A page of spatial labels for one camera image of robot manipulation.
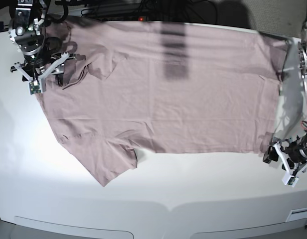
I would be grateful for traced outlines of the robot arm black silver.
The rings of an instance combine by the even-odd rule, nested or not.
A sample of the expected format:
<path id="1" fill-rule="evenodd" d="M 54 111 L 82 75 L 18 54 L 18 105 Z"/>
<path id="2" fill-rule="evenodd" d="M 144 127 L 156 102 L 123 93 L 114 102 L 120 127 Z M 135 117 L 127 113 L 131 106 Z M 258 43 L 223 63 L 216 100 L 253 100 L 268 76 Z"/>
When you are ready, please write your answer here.
<path id="1" fill-rule="evenodd" d="M 74 54 L 60 52 L 60 38 L 47 35 L 47 27 L 52 23 L 63 23 L 69 13 L 68 1 L 59 0 L 57 4 L 63 6 L 60 18 L 48 14 L 49 0 L 18 0 L 8 27 L 11 42 L 24 56 L 24 62 L 15 63 L 10 71 L 20 72 L 22 80 L 29 83 L 34 93 L 43 92 L 43 83 L 49 75 L 54 76 L 58 86 L 62 87 L 65 62 L 75 58 Z"/>
<path id="2" fill-rule="evenodd" d="M 302 26 L 301 41 L 298 43 L 300 80 L 304 88 L 304 97 L 307 103 L 307 18 Z M 300 125 L 304 128 L 303 136 L 295 139 L 273 137 L 269 148 L 264 154 L 263 161 L 267 164 L 272 161 L 282 161 L 285 175 L 282 178 L 284 185 L 295 187 L 298 175 L 307 170 L 307 121 L 302 120 Z"/>

